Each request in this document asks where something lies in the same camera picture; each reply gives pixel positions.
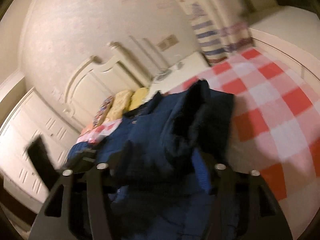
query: headboard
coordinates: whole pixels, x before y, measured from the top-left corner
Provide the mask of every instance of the headboard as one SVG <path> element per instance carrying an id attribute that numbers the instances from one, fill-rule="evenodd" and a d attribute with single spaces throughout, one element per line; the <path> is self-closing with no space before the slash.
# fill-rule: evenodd
<path id="1" fill-rule="evenodd" d="M 92 122 L 99 106 L 108 96 L 122 90 L 136 91 L 151 83 L 142 68 L 118 42 L 108 44 L 114 56 L 105 64 L 91 56 L 70 77 L 64 91 L 64 112 L 81 127 Z"/>

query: electrical outlet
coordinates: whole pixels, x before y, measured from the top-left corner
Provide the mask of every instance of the electrical outlet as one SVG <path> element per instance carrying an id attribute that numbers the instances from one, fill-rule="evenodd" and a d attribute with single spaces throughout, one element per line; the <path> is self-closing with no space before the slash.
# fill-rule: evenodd
<path id="1" fill-rule="evenodd" d="M 167 49 L 169 49 L 170 47 L 172 47 L 173 45 L 176 45 L 177 43 L 179 43 L 176 35 L 172 34 L 170 36 L 168 36 L 165 40 L 161 41 L 160 43 L 158 43 L 158 47 L 161 51 L 165 51 Z"/>

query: red and white checkered blanket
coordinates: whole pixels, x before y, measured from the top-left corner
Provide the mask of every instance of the red and white checkered blanket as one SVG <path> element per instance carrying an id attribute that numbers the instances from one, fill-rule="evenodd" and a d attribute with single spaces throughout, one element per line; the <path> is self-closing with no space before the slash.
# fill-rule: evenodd
<path id="1" fill-rule="evenodd" d="M 320 97 L 293 70 L 249 49 L 184 82 L 206 79 L 211 89 L 235 94 L 228 160 L 236 170 L 259 170 L 280 203 L 294 239 L 320 205 Z M 109 135 L 116 120 L 80 137 Z"/>

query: striped curtain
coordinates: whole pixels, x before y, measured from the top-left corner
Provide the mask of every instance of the striped curtain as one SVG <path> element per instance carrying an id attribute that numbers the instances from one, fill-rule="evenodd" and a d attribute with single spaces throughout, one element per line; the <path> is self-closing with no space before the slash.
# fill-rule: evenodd
<path id="1" fill-rule="evenodd" d="M 252 44 L 242 0 L 177 0 L 211 64 Z"/>

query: pillow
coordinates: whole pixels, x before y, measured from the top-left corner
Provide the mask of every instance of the pillow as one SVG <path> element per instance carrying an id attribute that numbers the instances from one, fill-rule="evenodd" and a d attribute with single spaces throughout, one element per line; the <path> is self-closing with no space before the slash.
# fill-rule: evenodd
<path id="1" fill-rule="evenodd" d="M 149 89 L 148 88 L 139 88 L 131 97 L 131 104 L 129 106 L 129 111 L 138 108 L 144 102 L 143 100 L 148 95 Z"/>
<path id="2" fill-rule="evenodd" d="M 115 95 L 113 105 L 107 113 L 106 122 L 111 122 L 122 117 L 123 112 L 128 110 L 132 94 L 131 90 L 124 90 Z"/>
<path id="3" fill-rule="evenodd" d="M 92 123 L 88 124 L 85 128 L 83 128 L 80 136 L 83 136 L 84 134 L 90 132 L 92 129 L 93 129 L 93 124 Z"/>
<path id="4" fill-rule="evenodd" d="M 109 112 L 112 106 L 113 99 L 114 99 L 113 96 L 110 96 L 103 101 L 102 105 L 100 106 L 99 112 L 96 114 L 96 116 L 93 119 L 93 129 L 102 125 L 102 123 L 106 118 L 107 113 Z"/>

